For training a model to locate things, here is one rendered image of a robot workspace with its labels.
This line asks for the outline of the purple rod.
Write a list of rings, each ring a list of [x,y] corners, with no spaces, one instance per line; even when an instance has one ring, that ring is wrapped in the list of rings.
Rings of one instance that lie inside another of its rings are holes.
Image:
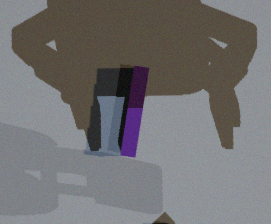
[[[148,73],[149,68],[134,66],[120,154],[122,156],[136,156]]]

